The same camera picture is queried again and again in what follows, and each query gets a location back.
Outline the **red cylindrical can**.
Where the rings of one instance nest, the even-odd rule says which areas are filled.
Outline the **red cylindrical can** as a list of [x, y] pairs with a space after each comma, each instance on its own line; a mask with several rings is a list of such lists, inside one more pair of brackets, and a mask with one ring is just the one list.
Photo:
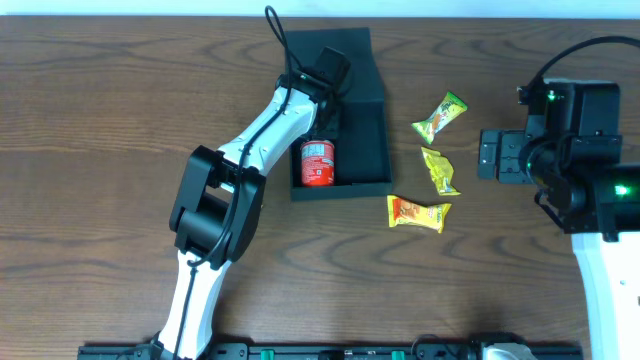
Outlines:
[[301, 181], [306, 187], [332, 186], [335, 181], [334, 145], [311, 140], [301, 145]]

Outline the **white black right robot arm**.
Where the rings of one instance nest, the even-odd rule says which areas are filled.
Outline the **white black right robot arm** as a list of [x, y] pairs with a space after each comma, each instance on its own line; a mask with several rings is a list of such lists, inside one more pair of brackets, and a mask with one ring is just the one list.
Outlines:
[[570, 235], [584, 285], [591, 355], [639, 356], [639, 168], [619, 136], [484, 130], [478, 175], [533, 184], [536, 203]]

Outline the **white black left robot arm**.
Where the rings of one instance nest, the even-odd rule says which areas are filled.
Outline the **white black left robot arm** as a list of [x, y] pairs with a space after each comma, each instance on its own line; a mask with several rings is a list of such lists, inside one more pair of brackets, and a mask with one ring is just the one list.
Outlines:
[[208, 348], [225, 275], [256, 232], [267, 175], [298, 138], [335, 116], [343, 81], [310, 71], [283, 74], [267, 107], [240, 135], [217, 150], [192, 152], [169, 220], [178, 278], [151, 358], [197, 359]]

